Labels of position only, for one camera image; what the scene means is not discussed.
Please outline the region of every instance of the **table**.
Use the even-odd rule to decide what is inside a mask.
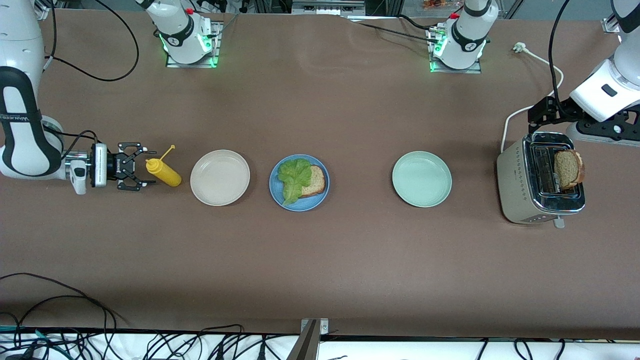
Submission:
[[[524,41],[544,56],[549,22],[496,22],[474,76],[430,73],[418,40],[329,15],[241,15],[225,30],[217,69],[166,69],[148,16],[122,15],[140,43],[138,68],[102,83],[54,62],[42,113],[66,131],[94,130],[112,149],[175,144],[165,160],[185,183],[76,196],[63,181],[0,177],[2,273],[81,288],[131,328],[241,322],[296,332],[300,318],[324,317],[339,334],[640,335],[638,150],[577,144],[587,205],[564,231],[510,224],[500,210],[504,119],[550,90],[548,68],[510,49]],[[399,20],[372,23],[420,34]],[[42,28],[48,48],[51,22]],[[57,56],[96,75],[118,76],[134,60],[108,12],[58,11],[58,36]],[[617,38],[597,22],[563,22],[556,44],[566,97]],[[526,120],[512,123],[515,141]],[[239,152],[252,171],[245,195],[222,208],[199,203],[188,183],[216,149]],[[451,169],[451,194],[435,208],[411,207],[393,190],[395,161],[415,150]],[[283,210],[268,191],[273,166],[296,153],[319,158],[332,179],[308,213]],[[16,312],[65,293],[29,279],[1,286],[0,307]],[[101,321],[90,305],[60,300],[26,324]]]

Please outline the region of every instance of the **green lettuce leaf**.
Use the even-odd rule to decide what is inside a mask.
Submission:
[[[311,185],[311,163],[306,159],[285,161],[278,168],[278,179],[284,183],[283,205],[293,204],[302,196],[302,188]]]

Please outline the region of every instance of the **mustard bottle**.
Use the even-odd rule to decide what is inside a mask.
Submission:
[[[149,174],[152,174],[158,179],[164,181],[167,185],[176,187],[182,182],[182,177],[162,161],[162,159],[164,159],[164,157],[173,149],[175,149],[175,145],[171,145],[169,150],[167,150],[161,158],[147,159],[147,171]]]

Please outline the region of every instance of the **white power cord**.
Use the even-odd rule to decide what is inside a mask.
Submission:
[[[516,54],[525,53],[525,54],[531,55],[533,58],[538,59],[538,60],[542,61],[543,63],[549,65],[549,61],[547,61],[547,60],[539,57],[538,55],[530,52],[529,49],[527,49],[527,46],[523,42],[519,42],[519,43],[515,44],[513,46],[513,52],[516,53]],[[560,85],[562,85],[562,82],[564,80],[564,72],[562,72],[562,70],[560,70],[555,65],[554,65],[554,69],[556,71],[558,71],[558,74],[560,74],[560,82],[558,82],[558,87],[560,87]],[[554,92],[552,90],[547,96],[551,96],[553,94],[554,94]],[[504,142],[507,139],[507,129],[509,128],[509,120],[511,120],[512,117],[518,115],[519,113],[531,109],[532,107],[533,107],[533,105],[527,106],[526,108],[522,108],[522,109],[512,113],[511,115],[509,115],[507,117],[507,120],[504,121],[504,131],[502,132],[502,141],[500,142],[500,153],[504,152]]]

